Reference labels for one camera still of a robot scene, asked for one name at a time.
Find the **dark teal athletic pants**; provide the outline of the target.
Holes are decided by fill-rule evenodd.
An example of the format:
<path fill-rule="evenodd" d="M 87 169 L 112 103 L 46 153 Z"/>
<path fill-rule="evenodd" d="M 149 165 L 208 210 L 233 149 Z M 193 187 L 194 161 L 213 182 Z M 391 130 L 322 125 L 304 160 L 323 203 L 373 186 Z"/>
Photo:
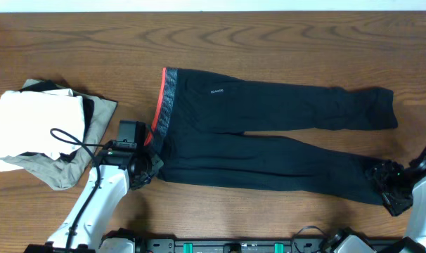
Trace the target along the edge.
<path fill-rule="evenodd" d="M 302 190 L 381 205 L 366 177 L 378 158 L 322 149 L 279 132 L 394 129 L 393 98 L 380 87 L 272 84 L 166 67 L 146 143 L 164 163 L 163 181 Z"/>

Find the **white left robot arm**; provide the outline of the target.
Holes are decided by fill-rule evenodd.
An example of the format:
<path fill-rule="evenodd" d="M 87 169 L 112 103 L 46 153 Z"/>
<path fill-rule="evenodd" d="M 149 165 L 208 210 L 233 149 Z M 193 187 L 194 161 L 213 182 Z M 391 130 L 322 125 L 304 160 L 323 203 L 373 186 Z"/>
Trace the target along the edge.
<path fill-rule="evenodd" d="M 148 185 L 163 164 L 152 148 L 110 142 L 94 156 L 85 188 L 46 244 L 54 252 L 102 252 L 103 234 L 120 200 Z"/>

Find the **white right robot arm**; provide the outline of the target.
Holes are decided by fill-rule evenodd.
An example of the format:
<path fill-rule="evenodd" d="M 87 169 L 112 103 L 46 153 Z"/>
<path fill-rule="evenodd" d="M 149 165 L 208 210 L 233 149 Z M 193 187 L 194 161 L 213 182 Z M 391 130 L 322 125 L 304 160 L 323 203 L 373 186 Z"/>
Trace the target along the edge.
<path fill-rule="evenodd" d="M 411 210 L 405 236 L 426 250 L 426 147 L 407 168 L 388 160 L 366 176 L 392 216 Z"/>

